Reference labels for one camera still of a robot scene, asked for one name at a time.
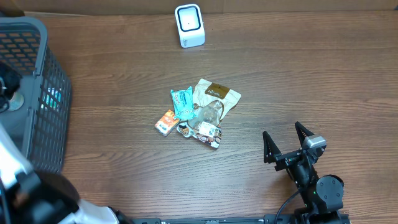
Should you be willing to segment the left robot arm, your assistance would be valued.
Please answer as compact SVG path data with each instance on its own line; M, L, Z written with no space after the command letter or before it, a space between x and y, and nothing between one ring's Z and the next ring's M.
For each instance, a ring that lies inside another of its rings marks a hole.
M1 128L1 223L131 223L80 198L64 176L35 170Z

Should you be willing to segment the orange small packet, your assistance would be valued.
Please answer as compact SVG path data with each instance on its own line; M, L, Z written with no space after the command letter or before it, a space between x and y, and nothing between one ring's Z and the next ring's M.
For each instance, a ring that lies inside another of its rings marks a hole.
M156 130L163 136L168 136L172 132L174 127L180 122L175 117L175 113L172 110L168 110L155 124Z

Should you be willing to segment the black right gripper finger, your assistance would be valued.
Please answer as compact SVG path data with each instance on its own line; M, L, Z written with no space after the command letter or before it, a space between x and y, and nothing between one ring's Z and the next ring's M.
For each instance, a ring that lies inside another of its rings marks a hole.
M301 146L306 146L308 142L308 137L313 136L314 133L308 130L304 125L300 122L295 122L295 129L298 135L298 139L300 141Z
M277 158L282 155L279 148L267 131L264 131L262 135L264 141L264 163L276 162Z

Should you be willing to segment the green-lidded jar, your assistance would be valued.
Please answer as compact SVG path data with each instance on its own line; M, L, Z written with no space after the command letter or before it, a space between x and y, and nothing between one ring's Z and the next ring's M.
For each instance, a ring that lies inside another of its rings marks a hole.
M12 98L9 100L9 111L16 111L19 110L24 104L24 96L19 93L15 92Z

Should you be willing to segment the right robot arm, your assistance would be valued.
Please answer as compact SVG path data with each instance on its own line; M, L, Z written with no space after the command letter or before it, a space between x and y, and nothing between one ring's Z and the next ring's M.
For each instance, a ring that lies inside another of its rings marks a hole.
M343 208L343 180L337 175L319 177L314 168L325 152L326 139L298 121L295 129L300 148L286 154L281 153L267 131L262 133L264 163L275 164L276 171L285 170L297 188L275 215L264 216L264 223L349 223L349 216L339 212Z

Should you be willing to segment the beige brown snack pouch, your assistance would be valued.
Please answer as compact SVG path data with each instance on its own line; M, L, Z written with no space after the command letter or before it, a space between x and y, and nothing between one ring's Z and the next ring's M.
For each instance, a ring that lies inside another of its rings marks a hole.
M193 91L195 117L181 121L177 131L185 138L194 138L214 149L219 148L222 138L221 122L240 99L240 93L200 79Z

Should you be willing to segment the teal long snack packet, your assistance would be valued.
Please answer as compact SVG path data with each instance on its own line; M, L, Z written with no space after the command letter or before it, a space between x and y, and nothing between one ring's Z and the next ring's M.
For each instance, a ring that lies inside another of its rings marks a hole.
M186 90L170 91L174 104L175 118L180 120L190 120L196 118L193 105L193 90L189 86Z

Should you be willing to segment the teal small tissue packet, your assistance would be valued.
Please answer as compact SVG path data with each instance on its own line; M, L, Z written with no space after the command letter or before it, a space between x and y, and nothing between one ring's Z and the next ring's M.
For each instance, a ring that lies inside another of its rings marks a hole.
M60 103L62 101L62 94L60 91L54 88L47 88L48 93L45 93L43 96L44 104L41 105L41 108L48 108L54 109L58 111L60 109Z

